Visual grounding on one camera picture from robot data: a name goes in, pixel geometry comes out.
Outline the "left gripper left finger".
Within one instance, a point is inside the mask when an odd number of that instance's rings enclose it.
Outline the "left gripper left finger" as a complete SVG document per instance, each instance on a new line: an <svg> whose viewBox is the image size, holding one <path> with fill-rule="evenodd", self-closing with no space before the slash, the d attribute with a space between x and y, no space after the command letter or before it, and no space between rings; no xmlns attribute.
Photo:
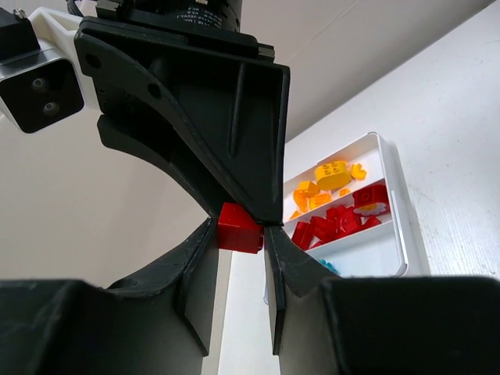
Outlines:
<svg viewBox="0 0 500 375"><path fill-rule="evenodd" d="M82 280L1 283L4 374L199 374L209 354L215 220L108 288Z"/></svg>

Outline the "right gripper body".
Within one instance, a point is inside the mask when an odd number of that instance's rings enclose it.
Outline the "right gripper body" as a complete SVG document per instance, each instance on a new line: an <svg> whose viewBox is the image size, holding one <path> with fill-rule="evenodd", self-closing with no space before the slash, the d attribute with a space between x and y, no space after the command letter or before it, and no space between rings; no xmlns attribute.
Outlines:
<svg viewBox="0 0 500 375"><path fill-rule="evenodd" d="M91 78L274 78L274 50L235 30L134 15L86 17L74 43Z"/></svg>

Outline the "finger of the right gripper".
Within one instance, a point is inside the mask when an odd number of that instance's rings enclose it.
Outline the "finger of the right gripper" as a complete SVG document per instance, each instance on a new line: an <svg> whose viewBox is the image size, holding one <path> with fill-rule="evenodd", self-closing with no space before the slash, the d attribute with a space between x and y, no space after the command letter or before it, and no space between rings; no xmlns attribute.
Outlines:
<svg viewBox="0 0 500 375"><path fill-rule="evenodd" d="M168 123L100 116L101 142L107 148L141 159L172 177L211 217L233 199Z"/></svg>
<svg viewBox="0 0 500 375"><path fill-rule="evenodd" d="M102 115L168 123L258 223L280 223L290 71L274 78L91 78Z"/></svg>

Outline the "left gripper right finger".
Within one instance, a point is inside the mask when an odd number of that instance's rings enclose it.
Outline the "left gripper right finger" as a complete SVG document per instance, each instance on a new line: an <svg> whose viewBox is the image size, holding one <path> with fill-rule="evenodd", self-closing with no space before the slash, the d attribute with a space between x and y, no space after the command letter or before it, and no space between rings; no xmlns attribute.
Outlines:
<svg viewBox="0 0 500 375"><path fill-rule="evenodd" d="M264 232L273 354L283 374L496 374L499 282L342 278L279 226Z"/></svg>

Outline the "teal lego brick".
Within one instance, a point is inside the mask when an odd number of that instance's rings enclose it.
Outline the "teal lego brick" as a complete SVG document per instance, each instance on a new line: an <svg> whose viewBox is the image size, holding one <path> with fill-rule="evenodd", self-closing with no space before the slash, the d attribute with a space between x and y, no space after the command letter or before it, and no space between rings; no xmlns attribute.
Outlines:
<svg viewBox="0 0 500 375"><path fill-rule="evenodd" d="M327 268L330 272L334 273L335 275L339 275L339 271L334 267L334 265L331 262L328 262L325 259L320 259L319 263Z"/></svg>

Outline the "red sloped lego block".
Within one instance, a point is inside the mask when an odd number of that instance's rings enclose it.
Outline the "red sloped lego block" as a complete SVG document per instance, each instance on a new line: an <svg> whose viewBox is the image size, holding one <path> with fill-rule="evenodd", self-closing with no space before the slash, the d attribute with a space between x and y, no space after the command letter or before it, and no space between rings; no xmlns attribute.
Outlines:
<svg viewBox="0 0 500 375"><path fill-rule="evenodd" d="M301 250L307 251L314 238L314 226L309 222L299 221L292 235L292 242Z"/></svg>

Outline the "small red lego brick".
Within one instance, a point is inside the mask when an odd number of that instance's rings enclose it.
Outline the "small red lego brick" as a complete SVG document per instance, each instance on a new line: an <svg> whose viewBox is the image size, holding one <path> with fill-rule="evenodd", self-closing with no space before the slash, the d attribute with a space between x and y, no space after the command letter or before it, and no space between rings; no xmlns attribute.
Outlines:
<svg viewBox="0 0 500 375"><path fill-rule="evenodd" d="M236 203L223 204L217 230L220 249L257 254L263 247L263 226Z"/></svg>

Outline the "yellow butterfly lego block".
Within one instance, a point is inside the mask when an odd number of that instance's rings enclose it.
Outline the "yellow butterfly lego block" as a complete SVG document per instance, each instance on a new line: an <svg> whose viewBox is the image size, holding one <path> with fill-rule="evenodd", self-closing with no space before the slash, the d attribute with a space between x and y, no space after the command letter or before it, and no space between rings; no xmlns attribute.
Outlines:
<svg viewBox="0 0 500 375"><path fill-rule="evenodd" d="M314 170L316 184L320 190L337 190L351 182L351 174L345 161L327 162Z"/></svg>

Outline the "red flower lego block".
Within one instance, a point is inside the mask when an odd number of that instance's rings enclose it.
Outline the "red flower lego block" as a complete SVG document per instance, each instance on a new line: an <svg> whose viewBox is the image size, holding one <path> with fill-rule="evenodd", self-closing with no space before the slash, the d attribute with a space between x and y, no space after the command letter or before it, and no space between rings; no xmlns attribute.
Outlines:
<svg viewBox="0 0 500 375"><path fill-rule="evenodd" d="M361 216L379 216L390 211L388 190L383 184L373 184L355 191L354 212Z"/></svg>

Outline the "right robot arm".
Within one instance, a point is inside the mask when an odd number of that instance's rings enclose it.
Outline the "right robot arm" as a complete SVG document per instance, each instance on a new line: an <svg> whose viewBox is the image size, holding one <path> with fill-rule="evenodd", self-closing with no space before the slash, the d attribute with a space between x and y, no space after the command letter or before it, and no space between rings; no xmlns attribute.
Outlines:
<svg viewBox="0 0 500 375"><path fill-rule="evenodd" d="M169 174L210 216L283 216L291 73L240 31L239 1L100 1L74 38L107 148Z"/></svg>

